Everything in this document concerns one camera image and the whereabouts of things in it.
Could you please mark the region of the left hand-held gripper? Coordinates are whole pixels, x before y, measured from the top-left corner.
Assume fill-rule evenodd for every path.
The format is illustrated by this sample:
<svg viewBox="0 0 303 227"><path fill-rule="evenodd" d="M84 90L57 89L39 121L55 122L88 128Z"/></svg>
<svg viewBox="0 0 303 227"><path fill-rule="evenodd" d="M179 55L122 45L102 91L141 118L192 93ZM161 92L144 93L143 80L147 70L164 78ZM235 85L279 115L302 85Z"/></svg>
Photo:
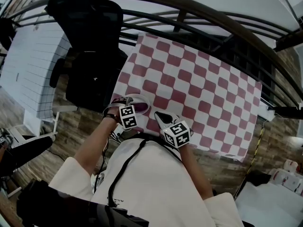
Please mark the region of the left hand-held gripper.
<svg viewBox="0 0 303 227"><path fill-rule="evenodd" d="M125 130L132 129L137 126L136 116L141 116L145 112L135 112L134 103L147 103L150 109L150 101L147 97L141 94L128 94L126 97L116 98L112 101L112 106L119 109L119 117L121 124Z"/></svg>

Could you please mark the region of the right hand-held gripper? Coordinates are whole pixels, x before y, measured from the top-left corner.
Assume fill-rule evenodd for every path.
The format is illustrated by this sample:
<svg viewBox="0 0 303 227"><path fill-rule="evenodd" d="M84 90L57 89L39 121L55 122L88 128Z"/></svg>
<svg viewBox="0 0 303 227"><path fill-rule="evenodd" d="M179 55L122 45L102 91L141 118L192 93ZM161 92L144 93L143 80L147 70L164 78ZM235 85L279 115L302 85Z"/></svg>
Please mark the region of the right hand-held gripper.
<svg viewBox="0 0 303 227"><path fill-rule="evenodd" d="M185 121L180 121L167 127L167 122L175 122L179 119L176 114L167 111L156 111L154 118L168 144L174 148L180 148L190 142L194 132Z"/></svg>

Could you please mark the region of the person's left forearm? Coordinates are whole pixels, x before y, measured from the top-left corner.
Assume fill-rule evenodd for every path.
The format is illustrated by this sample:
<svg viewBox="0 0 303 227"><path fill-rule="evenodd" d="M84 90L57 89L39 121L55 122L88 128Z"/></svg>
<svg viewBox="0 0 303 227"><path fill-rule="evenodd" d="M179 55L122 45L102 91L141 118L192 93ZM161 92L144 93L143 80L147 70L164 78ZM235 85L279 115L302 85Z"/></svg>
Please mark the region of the person's left forearm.
<svg viewBox="0 0 303 227"><path fill-rule="evenodd" d="M114 119L104 118L73 157L89 175L93 174L94 168L108 143L108 137L115 128L116 121Z"/></svg>

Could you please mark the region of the person's right forearm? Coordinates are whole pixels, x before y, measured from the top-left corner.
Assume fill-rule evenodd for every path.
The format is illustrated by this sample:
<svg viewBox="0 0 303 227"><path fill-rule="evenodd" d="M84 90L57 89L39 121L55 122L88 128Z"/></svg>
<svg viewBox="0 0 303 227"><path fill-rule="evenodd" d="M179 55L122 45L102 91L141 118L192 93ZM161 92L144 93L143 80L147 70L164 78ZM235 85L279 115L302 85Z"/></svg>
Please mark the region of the person's right forearm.
<svg viewBox="0 0 303 227"><path fill-rule="evenodd" d="M192 148L184 145L179 148L182 163L187 170L191 180L203 200L213 197L211 184L198 164Z"/></svg>

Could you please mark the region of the red white checkered cloth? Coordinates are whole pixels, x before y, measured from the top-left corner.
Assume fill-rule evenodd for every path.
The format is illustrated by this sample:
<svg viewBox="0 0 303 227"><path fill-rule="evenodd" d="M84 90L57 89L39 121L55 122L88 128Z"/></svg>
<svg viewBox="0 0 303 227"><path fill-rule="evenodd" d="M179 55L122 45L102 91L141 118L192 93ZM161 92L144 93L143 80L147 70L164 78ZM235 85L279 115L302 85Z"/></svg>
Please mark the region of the red white checkered cloth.
<svg viewBox="0 0 303 227"><path fill-rule="evenodd" d="M158 135L155 111L186 121L197 149L243 161L255 129L262 85L229 64L189 46L140 34L112 97L140 94L150 107L139 130Z"/></svg>

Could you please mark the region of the person's left hand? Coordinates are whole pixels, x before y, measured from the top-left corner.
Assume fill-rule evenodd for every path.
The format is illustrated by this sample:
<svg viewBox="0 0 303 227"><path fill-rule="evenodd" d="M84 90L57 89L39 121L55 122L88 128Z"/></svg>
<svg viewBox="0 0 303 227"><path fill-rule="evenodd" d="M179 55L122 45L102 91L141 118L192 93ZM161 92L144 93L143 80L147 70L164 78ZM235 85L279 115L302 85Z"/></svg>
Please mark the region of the person's left hand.
<svg viewBox="0 0 303 227"><path fill-rule="evenodd" d="M108 107L107 109L104 110L103 115L106 113L118 114L120 116L119 107L117 106Z"/></svg>

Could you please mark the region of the black wrist band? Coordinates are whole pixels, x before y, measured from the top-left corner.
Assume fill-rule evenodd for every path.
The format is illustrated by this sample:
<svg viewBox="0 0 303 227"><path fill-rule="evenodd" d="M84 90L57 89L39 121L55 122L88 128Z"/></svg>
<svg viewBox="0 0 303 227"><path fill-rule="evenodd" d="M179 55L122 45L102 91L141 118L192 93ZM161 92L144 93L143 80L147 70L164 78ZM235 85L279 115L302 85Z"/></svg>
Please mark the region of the black wrist band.
<svg viewBox="0 0 303 227"><path fill-rule="evenodd" d="M111 119L115 120L116 123L120 123L120 117L118 114L106 113L103 115L103 119L104 118L111 118Z"/></svg>

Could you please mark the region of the white power strip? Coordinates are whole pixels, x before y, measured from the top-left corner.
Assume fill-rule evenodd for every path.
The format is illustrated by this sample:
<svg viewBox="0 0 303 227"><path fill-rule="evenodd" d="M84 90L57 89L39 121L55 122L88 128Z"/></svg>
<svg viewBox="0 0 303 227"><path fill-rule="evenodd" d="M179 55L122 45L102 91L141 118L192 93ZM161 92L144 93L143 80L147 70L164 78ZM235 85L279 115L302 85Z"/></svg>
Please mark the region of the white power strip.
<svg viewBox="0 0 303 227"><path fill-rule="evenodd" d="M123 132L124 132L123 126L120 124L117 124L116 128L111 132L110 136L112 139L120 142L120 136L122 135Z"/></svg>

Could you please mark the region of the black mesh office chair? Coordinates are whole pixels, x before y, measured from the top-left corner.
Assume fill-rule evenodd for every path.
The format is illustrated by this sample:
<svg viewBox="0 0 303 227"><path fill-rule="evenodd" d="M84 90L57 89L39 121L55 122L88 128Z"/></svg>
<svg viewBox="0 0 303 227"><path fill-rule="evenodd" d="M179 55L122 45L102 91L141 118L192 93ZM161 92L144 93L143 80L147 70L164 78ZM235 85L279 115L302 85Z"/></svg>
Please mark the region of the black mesh office chair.
<svg viewBox="0 0 303 227"><path fill-rule="evenodd" d="M78 54L69 68L63 59L57 60L50 86L55 88L59 77L66 74L66 99L78 107L103 112L127 60L119 49L121 7L110 0L49 0L47 13Z"/></svg>

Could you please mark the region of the person's white shirt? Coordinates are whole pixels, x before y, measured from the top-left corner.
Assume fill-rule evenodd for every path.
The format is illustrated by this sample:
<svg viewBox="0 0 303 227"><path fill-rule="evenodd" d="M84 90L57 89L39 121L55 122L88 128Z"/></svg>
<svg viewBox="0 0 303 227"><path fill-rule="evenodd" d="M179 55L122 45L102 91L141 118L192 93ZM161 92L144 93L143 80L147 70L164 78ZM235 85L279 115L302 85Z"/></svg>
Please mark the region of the person's white shirt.
<svg viewBox="0 0 303 227"><path fill-rule="evenodd" d="M158 143L141 139L120 144L112 154L96 191L90 175L72 157L65 160L50 187L87 201L108 203L108 190L125 162L125 172L115 186L118 208L143 218L149 227L244 227L233 196L222 193L203 200L178 156Z"/></svg>

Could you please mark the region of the dark metal railing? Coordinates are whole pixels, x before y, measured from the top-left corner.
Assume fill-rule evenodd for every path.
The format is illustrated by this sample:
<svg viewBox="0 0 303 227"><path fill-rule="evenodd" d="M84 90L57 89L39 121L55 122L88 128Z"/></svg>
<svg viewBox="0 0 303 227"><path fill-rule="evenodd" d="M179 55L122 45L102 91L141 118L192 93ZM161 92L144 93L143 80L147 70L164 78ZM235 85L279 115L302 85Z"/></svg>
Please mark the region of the dark metal railing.
<svg viewBox="0 0 303 227"><path fill-rule="evenodd" d="M43 7L39 17L60 22L82 52L122 43L134 46L139 32L205 52L260 82L268 110L303 120L303 88L286 70L279 51L303 42L303 30L233 12L217 11L194 0L36 0L9 15L13 24L30 25L23 14Z"/></svg>

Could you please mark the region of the white grid-lined table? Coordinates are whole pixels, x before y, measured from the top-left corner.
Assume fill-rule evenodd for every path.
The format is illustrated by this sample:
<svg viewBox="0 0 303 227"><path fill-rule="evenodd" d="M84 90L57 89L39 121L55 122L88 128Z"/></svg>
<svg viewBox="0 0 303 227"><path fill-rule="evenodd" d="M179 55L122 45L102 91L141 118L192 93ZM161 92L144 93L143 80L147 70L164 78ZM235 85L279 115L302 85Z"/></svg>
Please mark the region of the white grid-lined table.
<svg viewBox="0 0 303 227"><path fill-rule="evenodd" d="M18 28L4 60L0 86L34 117L51 122L55 93L51 74L70 47L58 23Z"/></svg>

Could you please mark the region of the white sheet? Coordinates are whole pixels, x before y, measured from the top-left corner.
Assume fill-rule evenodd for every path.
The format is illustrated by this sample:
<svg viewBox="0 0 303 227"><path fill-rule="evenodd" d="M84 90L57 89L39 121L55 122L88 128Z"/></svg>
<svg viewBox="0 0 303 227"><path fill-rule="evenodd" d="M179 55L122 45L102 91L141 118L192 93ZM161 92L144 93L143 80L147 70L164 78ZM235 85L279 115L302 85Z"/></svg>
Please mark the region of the white sheet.
<svg viewBox="0 0 303 227"><path fill-rule="evenodd" d="M282 185L246 183L235 200L239 215L254 227L299 227L303 197Z"/></svg>

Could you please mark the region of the white red cardboard box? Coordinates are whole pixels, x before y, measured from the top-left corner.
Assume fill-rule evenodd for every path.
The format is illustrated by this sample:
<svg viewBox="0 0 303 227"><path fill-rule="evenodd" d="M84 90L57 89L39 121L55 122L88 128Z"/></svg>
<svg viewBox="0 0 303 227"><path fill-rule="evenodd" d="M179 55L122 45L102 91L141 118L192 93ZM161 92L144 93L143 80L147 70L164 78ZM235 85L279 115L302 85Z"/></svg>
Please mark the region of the white red cardboard box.
<svg viewBox="0 0 303 227"><path fill-rule="evenodd" d="M287 159L282 168L271 171L270 182L282 185L303 197L303 175L297 173L298 166L297 162Z"/></svg>

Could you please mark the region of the white metal frame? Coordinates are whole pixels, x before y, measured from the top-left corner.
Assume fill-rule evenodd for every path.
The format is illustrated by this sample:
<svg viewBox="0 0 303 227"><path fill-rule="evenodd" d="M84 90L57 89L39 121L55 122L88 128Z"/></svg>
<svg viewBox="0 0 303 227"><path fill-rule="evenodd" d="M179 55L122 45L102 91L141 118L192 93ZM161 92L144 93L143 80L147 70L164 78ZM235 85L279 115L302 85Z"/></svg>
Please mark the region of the white metal frame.
<svg viewBox="0 0 303 227"><path fill-rule="evenodd" d="M50 133L41 134L40 130L42 129L42 123L47 120L38 119L33 116L30 112L25 110L23 124L16 125L13 127L8 127L7 130L13 138L12 148L27 144L37 139L42 139L45 137L50 137L52 141L55 141L57 132L57 124L59 121L60 113L77 111L78 107L75 105L55 105L52 108L52 112L56 113L55 117L53 114L50 118L50 123L53 123L53 129ZM30 131L34 136L30 139L25 139L24 136L18 131L18 128L25 127Z"/></svg>

